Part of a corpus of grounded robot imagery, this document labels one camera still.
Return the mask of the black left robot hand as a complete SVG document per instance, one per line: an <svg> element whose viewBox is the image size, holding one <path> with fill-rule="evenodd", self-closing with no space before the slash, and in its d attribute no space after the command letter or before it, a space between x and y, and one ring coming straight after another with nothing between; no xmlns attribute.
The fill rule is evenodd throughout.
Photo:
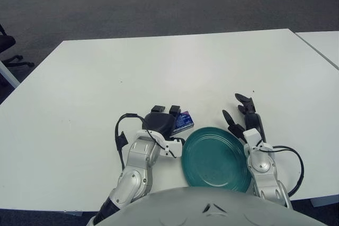
<svg viewBox="0 0 339 226"><path fill-rule="evenodd" d="M177 118L181 113L181 108L180 106L172 105L169 113L164 111L164 106L155 105L151 112L145 116L146 123L142 124L142 128L160 133L165 140L173 140L172 135Z"/></svg>

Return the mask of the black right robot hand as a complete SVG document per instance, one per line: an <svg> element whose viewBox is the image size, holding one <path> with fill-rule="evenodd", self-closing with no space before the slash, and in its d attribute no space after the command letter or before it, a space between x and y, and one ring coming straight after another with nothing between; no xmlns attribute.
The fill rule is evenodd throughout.
<svg viewBox="0 0 339 226"><path fill-rule="evenodd" d="M235 93L236 99L241 103L238 105L238 110L244 116L245 128L240 124L236 124L233 118L226 110L222 110L222 114L228 124L228 130L237 138L242 139L245 143L244 131L255 128L262 137L262 141L266 142L263 124L260 115L256 112L254 102L251 97L246 97L242 94Z"/></svg>

